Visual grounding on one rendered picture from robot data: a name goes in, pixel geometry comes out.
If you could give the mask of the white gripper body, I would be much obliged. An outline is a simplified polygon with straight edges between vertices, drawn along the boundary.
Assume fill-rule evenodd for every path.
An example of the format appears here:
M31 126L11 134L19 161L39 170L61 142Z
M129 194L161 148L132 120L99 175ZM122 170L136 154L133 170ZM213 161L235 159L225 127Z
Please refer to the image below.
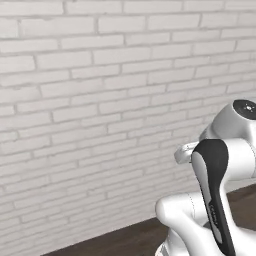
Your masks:
M190 163L192 152L197 145L198 141L180 146L174 153L175 161L178 164Z

